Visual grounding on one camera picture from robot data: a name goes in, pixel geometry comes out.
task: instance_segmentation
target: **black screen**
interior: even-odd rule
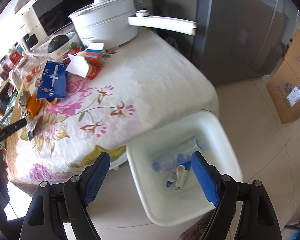
[[[91,3],[93,0],[38,0],[33,8],[49,36],[71,22],[71,13]]]

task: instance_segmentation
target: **pot lid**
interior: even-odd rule
[[[86,13],[87,11],[95,10],[95,9],[98,9],[100,7],[103,7],[103,6],[114,4],[114,3],[117,3],[117,2],[121,2],[123,0],[93,0],[93,1],[94,2],[92,4],[89,4],[89,5],[81,8],[81,9],[73,12],[68,17],[70,19],[72,19],[73,17],[76,17],[80,14]]]

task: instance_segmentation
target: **metal bolt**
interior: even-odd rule
[[[45,187],[47,185],[48,185],[48,182],[46,182],[46,181],[43,181],[43,182],[40,183],[40,187]]]
[[[231,177],[229,175],[222,175],[224,181],[230,181]]]
[[[254,182],[254,184],[256,184],[256,186],[261,187],[262,186],[262,182],[260,180],[256,180]]]
[[[78,175],[75,175],[75,176],[73,176],[72,178],[71,178],[71,181],[72,182],[76,182],[76,181],[78,181],[80,179],[80,177],[78,176]]]

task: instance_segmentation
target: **green lime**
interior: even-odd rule
[[[69,44],[68,48],[69,49],[75,49],[78,46],[78,43],[76,41],[73,41]]]

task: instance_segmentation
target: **white handle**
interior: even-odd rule
[[[189,35],[195,35],[197,28],[196,22],[161,16],[128,17],[127,20],[133,26],[153,27]]]

